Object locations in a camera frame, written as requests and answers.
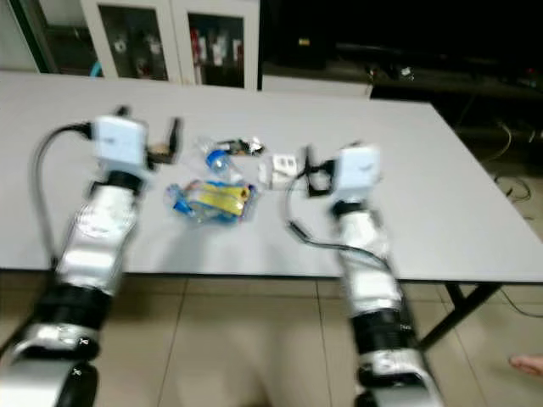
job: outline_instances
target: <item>foot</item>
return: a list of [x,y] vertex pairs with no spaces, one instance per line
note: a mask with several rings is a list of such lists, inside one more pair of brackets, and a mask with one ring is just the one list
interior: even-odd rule
[[529,375],[543,376],[543,354],[513,356],[509,359],[509,364]]

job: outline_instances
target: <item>bottle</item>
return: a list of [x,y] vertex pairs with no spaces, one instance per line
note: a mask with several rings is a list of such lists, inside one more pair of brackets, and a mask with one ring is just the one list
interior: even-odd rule
[[207,137],[201,137],[197,141],[199,150],[204,155],[205,163],[211,172],[228,184],[241,184],[244,176],[236,165],[230,160],[226,151],[217,146],[217,143]]

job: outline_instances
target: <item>tiled floor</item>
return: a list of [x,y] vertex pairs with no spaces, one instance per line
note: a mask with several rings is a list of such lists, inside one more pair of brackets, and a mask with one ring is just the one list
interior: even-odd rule
[[[2,340],[38,283],[3,274],[0,284]],[[451,307],[442,287],[405,290],[421,335]],[[543,288],[509,290],[543,313]],[[97,406],[351,406],[355,352],[345,316],[336,282],[128,277],[96,362]],[[428,359],[449,407],[541,405],[543,381],[507,366],[517,352],[543,352],[542,321],[497,296]]]

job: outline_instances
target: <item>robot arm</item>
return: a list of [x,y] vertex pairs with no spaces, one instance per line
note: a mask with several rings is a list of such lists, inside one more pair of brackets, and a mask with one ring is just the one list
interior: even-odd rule
[[[313,187],[311,174],[319,171],[329,175],[329,188]],[[374,146],[351,145],[340,150],[335,160],[315,167],[308,148],[303,175],[308,178],[310,197],[332,196],[340,243],[317,243],[296,222],[287,222],[304,243],[338,250],[358,353],[357,378],[365,390],[355,406],[442,407],[439,390],[418,350],[405,297],[384,260],[387,238],[370,209],[369,196],[380,177],[379,151]]]
[[158,153],[149,151],[143,123],[110,115],[91,124],[104,180],[92,184],[53,282],[12,343],[0,405],[92,406],[98,373],[89,362],[98,355],[100,330],[120,285],[149,170],[173,160],[179,124],[174,121],[169,148]]

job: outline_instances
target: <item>white cabinet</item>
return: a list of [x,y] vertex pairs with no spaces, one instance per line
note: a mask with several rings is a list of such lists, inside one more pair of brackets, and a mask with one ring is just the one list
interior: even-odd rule
[[106,77],[256,90],[259,0],[81,0]]
[[172,0],[183,78],[256,90],[258,0]]
[[181,82],[169,0],[81,0],[105,77]]

